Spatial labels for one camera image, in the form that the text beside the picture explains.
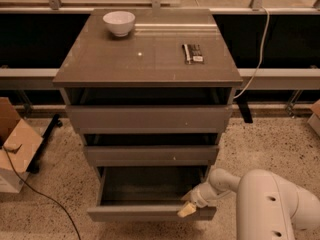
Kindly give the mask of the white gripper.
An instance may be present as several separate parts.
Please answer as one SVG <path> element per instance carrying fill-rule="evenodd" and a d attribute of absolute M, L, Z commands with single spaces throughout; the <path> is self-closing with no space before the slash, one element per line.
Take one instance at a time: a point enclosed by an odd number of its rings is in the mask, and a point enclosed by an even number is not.
<path fill-rule="evenodd" d="M 188 191 L 182 198 L 186 202 L 178 211 L 177 215 L 181 218 L 187 217 L 196 212 L 196 206 L 199 208 L 206 207 L 214 197 L 214 191 L 209 183 L 201 183 Z"/>

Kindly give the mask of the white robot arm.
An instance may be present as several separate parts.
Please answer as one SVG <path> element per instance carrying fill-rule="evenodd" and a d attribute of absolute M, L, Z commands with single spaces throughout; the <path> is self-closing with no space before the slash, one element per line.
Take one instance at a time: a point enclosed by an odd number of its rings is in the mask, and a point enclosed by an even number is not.
<path fill-rule="evenodd" d="M 185 204 L 177 215 L 187 217 L 231 192 L 236 194 L 237 240 L 295 240 L 296 230 L 320 226 L 320 200 L 313 193 L 262 169 L 241 177 L 212 169 L 182 197 Z"/>

